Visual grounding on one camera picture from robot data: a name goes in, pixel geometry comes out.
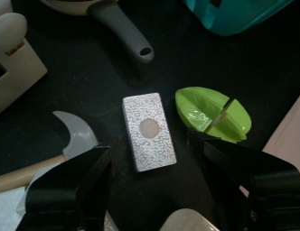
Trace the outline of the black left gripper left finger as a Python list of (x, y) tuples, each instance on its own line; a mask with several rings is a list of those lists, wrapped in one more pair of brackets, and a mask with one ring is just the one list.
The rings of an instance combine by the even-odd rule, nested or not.
[(16, 231), (103, 231), (111, 179), (108, 147), (60, 163), (28, 187)]

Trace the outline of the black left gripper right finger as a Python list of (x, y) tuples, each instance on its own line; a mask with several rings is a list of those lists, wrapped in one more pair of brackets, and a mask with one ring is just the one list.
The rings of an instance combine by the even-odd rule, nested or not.
[(300, 231), (300, 170), (275, 156), (187, 132), (222, 231)]

